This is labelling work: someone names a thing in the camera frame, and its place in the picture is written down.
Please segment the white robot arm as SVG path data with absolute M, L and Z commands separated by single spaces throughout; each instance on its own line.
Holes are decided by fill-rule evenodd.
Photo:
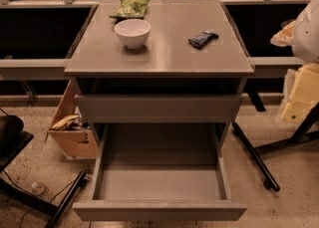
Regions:
M 319 103 L 319 0 L 311 0 L 270 43 L 290 46 L 293 55 L 304 62 L 297 71 L 288 70 L 286 74 L 279 115 L 282 120 L 300 122 Z

